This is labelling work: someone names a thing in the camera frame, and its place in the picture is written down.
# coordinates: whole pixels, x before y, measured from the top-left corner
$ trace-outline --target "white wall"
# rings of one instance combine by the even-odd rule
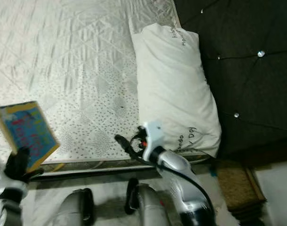
[[[287,162],[257,169],[256,177],[264,196],[267,211],[273,226],[287,226]]]

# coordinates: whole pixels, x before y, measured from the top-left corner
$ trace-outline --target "book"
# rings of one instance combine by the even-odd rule
[[[0,107],[0,129],[17,154],[30,149],[27,172],[37,169],[59,146],[36,101]]]

